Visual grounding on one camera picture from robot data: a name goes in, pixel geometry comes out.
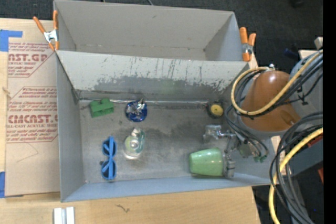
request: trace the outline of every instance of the clear bottle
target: clear bottle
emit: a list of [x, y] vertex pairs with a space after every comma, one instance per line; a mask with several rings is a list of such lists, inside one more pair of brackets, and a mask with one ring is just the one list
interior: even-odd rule
[[132, 133], [124, 141], [124, 155], [128, 159], [140, 157], [145, 144], [145, 132], [140, 128], [134, 128]]

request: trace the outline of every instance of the yellow cable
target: yellow cable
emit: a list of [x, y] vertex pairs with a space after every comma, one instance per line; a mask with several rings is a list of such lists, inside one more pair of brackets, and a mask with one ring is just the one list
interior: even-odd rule
[[308, 65], [311, 64], [311, 62], [313, 62], [318, 56], [320, 56], [323, 53], [323, 50], [318, 51], [318, 53], [316, 53], [313, 57], [311, 57], [301, 68], [298, 72], [295, 73], [295, 75], [287, 82], [287, 84], [285, 85], [285, 87], [283, 87], [283, 89], [267, 104], [265, 105], [263, 108], [255, 110], [255, 111], [247, 111], [247, 110], [243, 110], [241, 109], [236, 101], [235, 101], [235, 90], [236, 87], [239, 83], [239, 81], [246, 76], [249, 73], [252, 73], [254, 71], [258, 71], [258, 70], [269, 70], [268, 67], [257, 67], [257, 68], [253, 68], [250, 70], [245, 71], [244, 73], [242, 73], [234, 82], [233, 86], [232, 86], [232, 91], [231, 91], [231, 102], [233, 107], [239, 111], [241, 114], [245, 114], [245, 115], [251, 115], [251, 116], [255, 116], [258, 114], [261, 114], [263, 112], [265, 112], [266, 110], [268, 110], [272, 105], [274, 105], [283, 95], [284, 93], [288, 90], [288, 88], [294, 83], [294, 81], [303, 73], [303, 71], [307, 68]]
[[[283, 161], [280, 164], [280, 171], [285, 167], [285, 165], [289, 162], [289, 160], [295, 155], [297, 151], [299, 151], [303, 146], [305, 146], [309, 141], [314, 139], [315, 137], [319, 136], [320, 134], [323, 133], [323, 127], [316, 130], [315, 132], [311, 133], [308, 135], [306, 138], [304, 138], [302, 141], [300, 141], [299, 144], [297, 144], [283, 159]], [[277, 181], [277, 174], [275, 173], [273, 177], [273, 181]], [[277, 215], [275, 213], [275, 208], [274, 208], [274, 188], [273, 185], [270, 186], [269, 190], [269, 196], [268, 196], [268, 207], [269, 207], [269, 212], [271, 214], [271, 217], [273, 219], [273, 222], [275, 224], [281, 224], [277, 218]]]

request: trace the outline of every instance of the green cup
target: green cup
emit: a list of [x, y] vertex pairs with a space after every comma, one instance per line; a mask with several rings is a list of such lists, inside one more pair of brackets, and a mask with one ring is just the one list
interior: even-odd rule
[[206, 176], [223, 175], [223, 153], [215, 147], [189, 155], [189, 169], [193, 174]]

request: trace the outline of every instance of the wire bundle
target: wire bundle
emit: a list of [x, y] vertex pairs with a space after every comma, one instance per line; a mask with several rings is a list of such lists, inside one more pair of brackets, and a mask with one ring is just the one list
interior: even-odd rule
[[[299, 223], [313, 223], [304, 207], [301, 205], [290, 177], [289, 161], [296, 152], [301, 150], [312, 139], [323, 134], [323, 112], [310, 114], [294, 124], [283, 135], [277, 148], [276, 156], [271, 162], [269, 176], [271, 188], [269, 192], [269, 209], [275, 224], [280, 223], [274, 209], [274, 194], [276, 193], [286, 211]], [[280, 163], [280, 156], [285, 152], [286, 156]], [[281, 174], [286, 169], [286, 179]]]
[[307, 80], [311, 79], [311, 77], [317, 71], [322, 70], [321, 74], [316, 78], [311, 88], [307, 91], [307, 93], [305, 93], [305, 97], [307, 97], [309, 94], [311, 94], [312, 90], [315, 88], [319, 80], [323, 77], [323, 50], [319, 50], [316, 54], [308, 58], [304, 65], [300, 68], [300, 70], [288, 81], [285, 87], [263, 108], [260, 108], [256, 111], [246, 111], [240, 108], [238, 104], [241, 104], [245, 98], [243, 96], [243, 91], [246, 85], [248, 85], [251, 79], [253, 79], [255, 76], [269, 70], [271, 69], [268, 67], [258, 67], [243, 72], [233, 84], [231, 91], [232, 104], [225, 110], [224, 114], [228, 125], [236, 133], [240, 134], [245, 139], [245, 142], [250, 142], [252, 146], [256, 149], [256, 151], [258, 151], [258, 157], [261, 157], [262, 159], [264, 159], [268, 155], [267, 146], [255, 135], [251, 134], [247, 129], [236, 124], [235, 121], [232, 120], [230, 117], [231, 111], [231, 114], [235, 113], [239, 116], [247, 116], [253, 118], [265, 115], [281, 105], [297, 102], [300, 100], [299, 98], [290, 101], [289, 98], [296, 91], [298, 91], [302, 87], [302, 85], [307, 82]]

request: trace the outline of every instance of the blue sunglasses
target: blue sunglasses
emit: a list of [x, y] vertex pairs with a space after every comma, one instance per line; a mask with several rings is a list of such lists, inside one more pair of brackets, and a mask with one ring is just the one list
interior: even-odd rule
[[117, 174], [117, 165], [113, 160], [113, 157], [117, 152], [117, 143], [113, 136], [104, 140], [102, 143], [102, 152], [104, 155], [108, 156], [109, 159], [104, 161], [101, 165], [101, 176], [106, 180], [113, 180]]

